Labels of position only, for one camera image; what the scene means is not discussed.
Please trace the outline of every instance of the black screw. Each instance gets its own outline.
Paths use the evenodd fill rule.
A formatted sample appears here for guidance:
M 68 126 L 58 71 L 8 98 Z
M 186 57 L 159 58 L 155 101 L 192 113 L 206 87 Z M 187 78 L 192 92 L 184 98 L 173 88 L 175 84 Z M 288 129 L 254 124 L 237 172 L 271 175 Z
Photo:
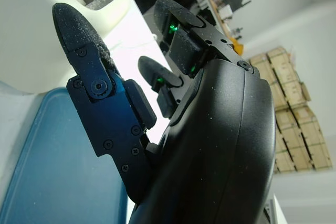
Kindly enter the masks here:
M 128 169 L 129 169 L 128 165 L 123 165 L 123 166 L 121 166 L 121 170 L 122 170 L 124 173 L 128 172 Z
M 237 65 L 244 68 L 246 71 L 252 68 L 251 65 L 244 60 L 240 60 L 239 62 L 237 62 Z
M 141 132 L 140 127 L 137 126 L 137 125 L 133 126 L 132 129 L 131 129 L 131 132 L 132 132 L 132 134 L 133 134 L 134 136 L 139 135 L 140 132 Z
M 77 79 L 72 83 L 72 85 L 75 89 L 79 89 L 80 87 L 83 86 L 83 82 L 81 80 Z
M 105 150 L 110 150 L 113 148 L 113 141 L 112 140 L 105 140 L 104 142 Z
M 77 54 L 80 57 L 84 57 L 86 55 L 86 53 L 87 53 L 87 51 L 84 48 L 80 48 L 80 49 L 77 50 Z
M 133 148 L 132 149 L 132 155 L 137 156 L 139 154 L 139 149 L 138 148 Z
M 97 94 L 97 95 L 104 94 L 106 92 L 106 89 L 107 89 L 107 84 L 103 80 L 94 80 L 91 83 L 91 91 L 94 94 Z

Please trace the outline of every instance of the blue tray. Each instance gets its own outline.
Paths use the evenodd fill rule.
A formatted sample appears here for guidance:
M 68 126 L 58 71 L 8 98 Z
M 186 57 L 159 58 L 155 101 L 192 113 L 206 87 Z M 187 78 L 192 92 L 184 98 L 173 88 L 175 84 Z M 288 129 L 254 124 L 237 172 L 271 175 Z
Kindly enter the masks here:
M 126 211 L 112 158 L 96 157 L 68 91 L 50 91 L 16 165 L 0 223 L 125 224 Z

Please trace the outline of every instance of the stacked cardboard boxes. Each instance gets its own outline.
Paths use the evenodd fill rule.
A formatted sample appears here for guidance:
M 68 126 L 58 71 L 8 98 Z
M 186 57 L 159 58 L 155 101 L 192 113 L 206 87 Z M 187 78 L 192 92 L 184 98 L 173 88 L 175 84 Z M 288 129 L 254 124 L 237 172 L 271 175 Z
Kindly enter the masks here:
M 320 125 L 307 106 L 309 93 L 287 52 L 279 47 L 254 56 L 250 63 L 272 91 L 277 120 L 275 173 L 331 168 Z

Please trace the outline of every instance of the white countertop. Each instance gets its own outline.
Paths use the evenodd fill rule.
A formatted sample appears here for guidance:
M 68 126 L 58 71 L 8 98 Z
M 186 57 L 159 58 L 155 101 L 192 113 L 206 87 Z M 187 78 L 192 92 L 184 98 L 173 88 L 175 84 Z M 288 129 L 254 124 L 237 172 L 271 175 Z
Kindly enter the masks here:
M 129 11 L 106 37 L 105 42 L 122 77 L 135 80 L 146 94 L 157 116 L 157 123 L 153 129 L 148 131 L 148 136 L 151 142 L 157 143 L 168 120 L 161 116 L 156 102 L 157 94 L 141 77 L 137 61 L 140 56 L 145 55 L 168 66 L 133 0 L 131 0 Z M 43 94 L 24 93 L 0 82 L 0 207 L 43 96 Z M 134 203 L 129 200 L 128 205 L 127 220 L 130 218 Z

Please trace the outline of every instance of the robotic hand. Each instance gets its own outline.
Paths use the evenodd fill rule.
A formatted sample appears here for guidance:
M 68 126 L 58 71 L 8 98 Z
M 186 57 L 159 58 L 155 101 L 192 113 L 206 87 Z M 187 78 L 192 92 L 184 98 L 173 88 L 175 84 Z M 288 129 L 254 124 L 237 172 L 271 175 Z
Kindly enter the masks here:
M 159 145 L 156 116 L 141 88 L 123 80 L 90 23 L 58 3 L 59 41 L 77 75 L 67 89 L 97 156 L 112 156 L 129 197 L 131 224 L 255 223 L 275 152 L 268 83 L 212 25 L 172 0 L 157 0 L 161 49 L 173 72 L 139 59 L 170 118 Z

